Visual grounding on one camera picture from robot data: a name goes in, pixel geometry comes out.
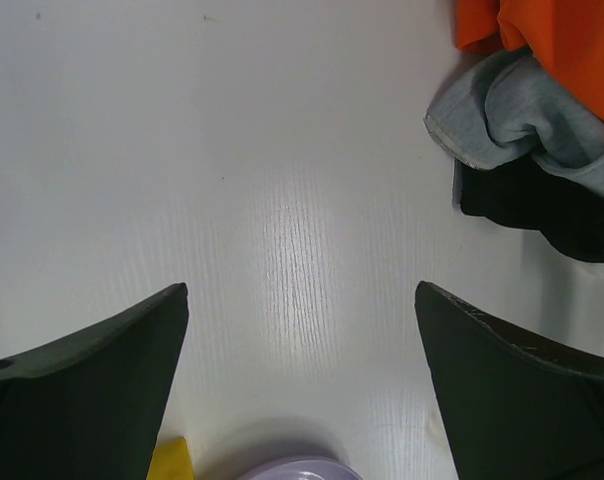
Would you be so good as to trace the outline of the lilac plastic plate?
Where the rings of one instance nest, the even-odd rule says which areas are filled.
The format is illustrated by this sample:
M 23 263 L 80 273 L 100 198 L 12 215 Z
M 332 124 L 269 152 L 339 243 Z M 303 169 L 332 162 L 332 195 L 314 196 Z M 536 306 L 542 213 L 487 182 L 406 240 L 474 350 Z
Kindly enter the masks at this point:
M 350 467 L 330 459 L 281 460 L 257 467 L 241 480 L 362 480 Z

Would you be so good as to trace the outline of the grey cloth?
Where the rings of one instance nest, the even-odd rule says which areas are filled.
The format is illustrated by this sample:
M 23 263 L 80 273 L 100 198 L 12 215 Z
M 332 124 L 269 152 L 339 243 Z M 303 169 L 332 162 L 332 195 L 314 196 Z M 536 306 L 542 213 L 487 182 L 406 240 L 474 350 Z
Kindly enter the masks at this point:
M 424 124 L 452 158 L 492 170 L 525 156 L 604 198 L 604 121 L 554 80 L 530 50 L 493 54 L 428 107 Z

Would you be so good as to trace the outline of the black cloth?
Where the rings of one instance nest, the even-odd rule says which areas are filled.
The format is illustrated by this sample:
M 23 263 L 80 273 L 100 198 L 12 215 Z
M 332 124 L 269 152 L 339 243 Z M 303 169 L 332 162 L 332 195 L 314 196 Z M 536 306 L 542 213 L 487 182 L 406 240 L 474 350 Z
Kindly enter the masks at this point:
M 544 172 L 529 158 L 495 169 L 458 161 L 463 214 L 500 226 L 540 232 L 561 254 L 604 263 L 604 199 L 585 187 Z

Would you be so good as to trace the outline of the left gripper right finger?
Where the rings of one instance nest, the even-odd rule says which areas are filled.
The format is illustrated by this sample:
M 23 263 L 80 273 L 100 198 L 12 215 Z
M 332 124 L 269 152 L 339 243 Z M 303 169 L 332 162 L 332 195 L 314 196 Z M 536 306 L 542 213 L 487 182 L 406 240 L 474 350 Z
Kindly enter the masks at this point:
M 422 281 L 422 345 L 461 479 L 604 479 L 604 358 Z

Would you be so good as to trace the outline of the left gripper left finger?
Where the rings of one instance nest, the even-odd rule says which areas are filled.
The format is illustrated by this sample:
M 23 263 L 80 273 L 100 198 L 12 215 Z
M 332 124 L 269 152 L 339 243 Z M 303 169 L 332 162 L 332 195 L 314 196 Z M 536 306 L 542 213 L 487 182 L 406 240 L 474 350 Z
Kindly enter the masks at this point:
M 173 284 L 0 359 L 0 479 L 144 479 L 188 326 Z

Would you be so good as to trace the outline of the yellow cube block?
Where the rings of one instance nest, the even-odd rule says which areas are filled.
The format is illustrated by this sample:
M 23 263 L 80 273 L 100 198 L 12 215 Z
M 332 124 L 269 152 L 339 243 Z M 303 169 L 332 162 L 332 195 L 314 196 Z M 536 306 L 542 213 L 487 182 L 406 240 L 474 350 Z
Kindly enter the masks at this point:
M 194 480 L 188 444 L 179 437 L 155 448 L 147 480 Z

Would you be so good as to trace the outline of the orange cloth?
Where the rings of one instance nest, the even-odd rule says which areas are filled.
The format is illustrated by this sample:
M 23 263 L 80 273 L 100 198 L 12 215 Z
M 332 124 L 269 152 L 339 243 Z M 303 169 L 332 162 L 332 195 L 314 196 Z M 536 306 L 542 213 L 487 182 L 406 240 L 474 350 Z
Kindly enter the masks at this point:
M 604 1 L 457 1 L 455 45 L 490 54 L 528 47 L 604 121 Z

